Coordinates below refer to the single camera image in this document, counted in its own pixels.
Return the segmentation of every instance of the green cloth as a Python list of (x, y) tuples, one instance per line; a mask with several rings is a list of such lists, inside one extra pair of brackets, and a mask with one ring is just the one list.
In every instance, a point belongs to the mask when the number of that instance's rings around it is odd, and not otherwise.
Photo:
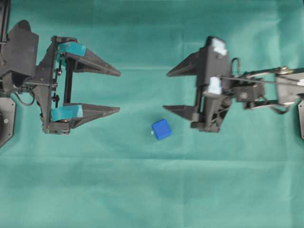
[[(209, 35), (226, 41), (242, 71), (303, 67), (301, 0), (12, 0), (9, 28), (22, 19), (39, 35), (38, 62), (59, 35), (121, 70), (75, 74), (72, 89), (72, 102), (121, 110), (46, 135), (39, 107), (17, 102), (15, 135), (0, 150), (1, 228), (304, 226), (295, 106), (277, 115), (234, 102), (218, 134), (162, 108), (194, 103), (195, 77), (166, 73)], [(162, 118), (172, 135), (158, 141), (151, 124)]]

